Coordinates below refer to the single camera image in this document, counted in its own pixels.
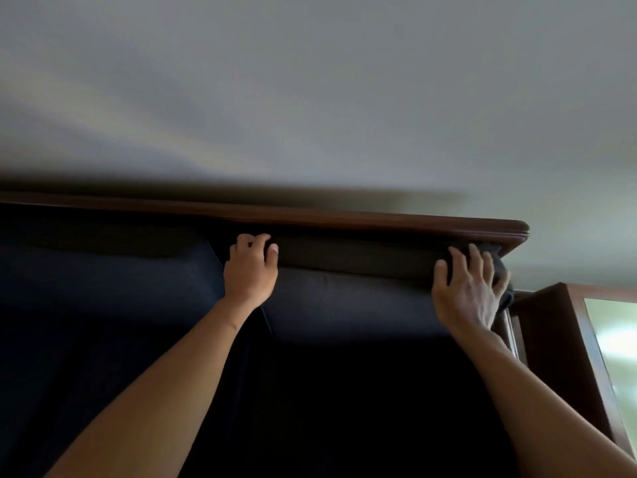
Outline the person's right hand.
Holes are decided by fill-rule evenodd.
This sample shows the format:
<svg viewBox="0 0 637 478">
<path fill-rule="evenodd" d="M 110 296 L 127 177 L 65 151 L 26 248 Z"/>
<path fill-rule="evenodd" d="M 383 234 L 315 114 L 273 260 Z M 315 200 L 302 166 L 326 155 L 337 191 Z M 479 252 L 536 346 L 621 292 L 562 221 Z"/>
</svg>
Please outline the person's right hand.
<svg viewBox="0 0 637 478">
<path fill-rule="evenodd" d="M 433 295 L 433 287 L 431 290 L 437 318 L 458 343 L 489 333 L 501 302 L 496 301 L 492 292 L 499 278 L 494 257 L 488 251 L 480 253 L 483 280 L 475 281 L 468 268 L 469 250 L 466 255 L 456 247 L 449 247 L 450 294 Z"/>
</svg>

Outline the person's left hand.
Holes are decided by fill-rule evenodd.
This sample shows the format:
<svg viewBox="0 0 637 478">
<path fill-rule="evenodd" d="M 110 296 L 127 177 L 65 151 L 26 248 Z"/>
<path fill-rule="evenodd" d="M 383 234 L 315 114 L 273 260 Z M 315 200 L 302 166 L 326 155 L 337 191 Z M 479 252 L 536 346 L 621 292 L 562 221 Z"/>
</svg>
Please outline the person's left hand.
<svg viewBox="0 0 637 478">
<path fill-rule="evenodd" d="M 266 265 L 270 240 L 269 234 L 239 234 L 229 249 L 224 268 L 225 298 L 247 313 L 262 305 L 275 288 L 278 267 Z"/>
</svg>

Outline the dark blue curtain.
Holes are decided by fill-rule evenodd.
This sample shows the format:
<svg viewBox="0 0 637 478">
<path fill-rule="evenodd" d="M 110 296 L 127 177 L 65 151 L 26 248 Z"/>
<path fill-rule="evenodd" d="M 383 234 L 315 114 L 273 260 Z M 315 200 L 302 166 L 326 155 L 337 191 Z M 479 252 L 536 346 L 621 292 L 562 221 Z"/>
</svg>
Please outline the dark blue curtain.
<svg viewBox="0 0 637 478">
<path fill-rule="evenodd" d="M 224 294 L 197 229 L 0 208 L 0 478 L 41 478 Z"/>
<path fill-rule="evenodd" d="M 228 478 L 518 478 L 478 371 L 440 323 L 433 262 L 370 275 L 280 263 L 236 343 Z"/>
</svg>

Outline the person's left forearm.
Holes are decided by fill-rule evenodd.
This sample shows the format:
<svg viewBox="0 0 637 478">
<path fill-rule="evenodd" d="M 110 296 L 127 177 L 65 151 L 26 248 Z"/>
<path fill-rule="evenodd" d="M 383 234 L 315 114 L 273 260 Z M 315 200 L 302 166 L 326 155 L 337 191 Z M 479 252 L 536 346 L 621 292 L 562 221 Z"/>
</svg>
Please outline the person's left forearm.
<svg viewBox="0 0 637 478">
<path fill-rule="evenodd" d="M 44 478 L 177 478 L 256 299 L 226 296 L 111 402 Z"/>
</svg>

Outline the person's right forearm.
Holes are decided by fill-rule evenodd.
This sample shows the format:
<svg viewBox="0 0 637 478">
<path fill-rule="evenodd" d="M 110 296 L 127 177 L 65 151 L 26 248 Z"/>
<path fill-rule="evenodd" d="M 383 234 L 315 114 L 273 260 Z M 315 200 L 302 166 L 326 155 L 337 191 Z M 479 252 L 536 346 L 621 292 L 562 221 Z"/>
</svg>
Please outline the person's right forearm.
<svg viewBox="0 0 637 478">
<path fill-rule="evenodd" d="M 492 331 L 450 326 L 494 402 L 530 478 L 637 478 L 637 461 L 521 363 Z"/>
</svg>

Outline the brown wooden curtain pelmet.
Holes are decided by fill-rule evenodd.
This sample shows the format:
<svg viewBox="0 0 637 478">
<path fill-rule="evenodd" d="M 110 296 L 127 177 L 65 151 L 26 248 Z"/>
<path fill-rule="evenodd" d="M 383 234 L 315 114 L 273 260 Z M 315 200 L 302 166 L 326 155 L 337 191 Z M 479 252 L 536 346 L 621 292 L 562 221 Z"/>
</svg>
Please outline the brown wooden curtain pelmet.
<svg viewBox="0 0 637 478">
<path fill-rule="evenodd" d="M 341 211 L 188 200 L 139 199 L 42 192 L 0 191 L 0 204 L 123 213 L 202 216 L 235 223 L 291 225 L 342 231 L 388 231 L 495 243 L 503 255 L 530 236 L 520 220 Z"/>
</svg>

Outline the window glass pane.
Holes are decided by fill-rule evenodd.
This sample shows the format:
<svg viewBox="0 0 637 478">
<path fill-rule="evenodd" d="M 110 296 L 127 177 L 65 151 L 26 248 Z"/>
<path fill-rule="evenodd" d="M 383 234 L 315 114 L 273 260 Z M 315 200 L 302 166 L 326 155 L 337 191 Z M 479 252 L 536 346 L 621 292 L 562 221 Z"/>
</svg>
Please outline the window glass pane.
<svg viewBox="0 0 637 478">
<path fill-rule="evenodd" d="M 631 447 L 637 454 L 637 303 L 585 298 Z"/>
</svg>

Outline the brown wooden window frame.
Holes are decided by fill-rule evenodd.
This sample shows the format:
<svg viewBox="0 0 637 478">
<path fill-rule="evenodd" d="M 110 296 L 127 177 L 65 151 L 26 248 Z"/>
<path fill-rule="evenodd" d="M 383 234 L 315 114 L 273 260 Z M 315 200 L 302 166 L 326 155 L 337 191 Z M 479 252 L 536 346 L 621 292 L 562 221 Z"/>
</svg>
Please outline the brown wooden window frame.
<svg viewBox="0 0 637 478">
<path fill-rule="evenodd" d="M 637 453 L 620 415 L 585 298 L 637 303 L 637 289 L 555 283 L 514 291 L 526 364 L 549 388 L 630 457 Z"/>
</svg>

